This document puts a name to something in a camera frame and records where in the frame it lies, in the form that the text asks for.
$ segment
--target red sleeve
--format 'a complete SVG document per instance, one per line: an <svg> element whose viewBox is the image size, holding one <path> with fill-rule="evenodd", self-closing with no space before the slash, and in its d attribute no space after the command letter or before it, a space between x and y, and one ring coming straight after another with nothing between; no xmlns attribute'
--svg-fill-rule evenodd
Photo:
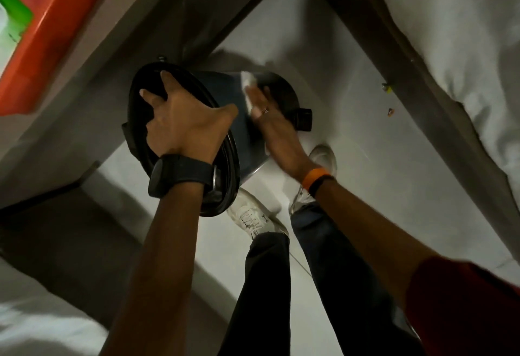
<svg viewBox="0 0 520 356"><path fill-rule="evenodd" d="M430 356L520 355L520 288L472 263L424 261L406 316Z"/></svg>

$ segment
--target black pants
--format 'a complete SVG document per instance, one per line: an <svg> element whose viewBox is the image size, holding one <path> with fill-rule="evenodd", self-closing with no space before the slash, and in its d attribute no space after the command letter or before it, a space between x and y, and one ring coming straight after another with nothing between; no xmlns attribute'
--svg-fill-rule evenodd
<svg viewBox="0 0 520 356"><path fill-rule="evenodd" d="M318 204L296 212L291 223L345 355L425 354L416 338L393 324L391 296ZM260 234L218 354L289 355L290 307L289 238Z"/></svg>

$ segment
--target black wristwatch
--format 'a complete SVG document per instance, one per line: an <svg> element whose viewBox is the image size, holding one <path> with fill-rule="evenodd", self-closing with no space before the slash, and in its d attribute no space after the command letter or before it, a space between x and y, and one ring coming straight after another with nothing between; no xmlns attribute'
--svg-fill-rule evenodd
<svg viewBox="0 0 520 356"><path fill-rule="evenodd" d="M153 167L148 194L162 198L181 182L200 182L213 188L215 174L216 168L209 163L181 155L163 155Z"/></svg>

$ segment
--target watch face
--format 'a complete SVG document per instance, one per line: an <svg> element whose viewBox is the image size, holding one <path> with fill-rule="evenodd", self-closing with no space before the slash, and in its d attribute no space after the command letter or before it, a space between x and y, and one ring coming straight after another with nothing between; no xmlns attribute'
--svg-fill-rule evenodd
<svg viewBox="0 0 520 356"><path fill-rule="evenodd" d="M161 191L162 170L163 159L160 158L153 167L152 174L150 175L150 183L148 184L148 194L152 197L163 197Z"/></svg>

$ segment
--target red plastic tray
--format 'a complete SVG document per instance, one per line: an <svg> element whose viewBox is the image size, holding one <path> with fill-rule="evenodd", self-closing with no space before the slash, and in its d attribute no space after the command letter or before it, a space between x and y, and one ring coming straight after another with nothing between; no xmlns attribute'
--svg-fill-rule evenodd
<svg viewBox="0 0 520 356"><path fill-rule="evenodd" d="M21 0L34 13L0 78L0 115L28 114L96 0Z"/></svg>

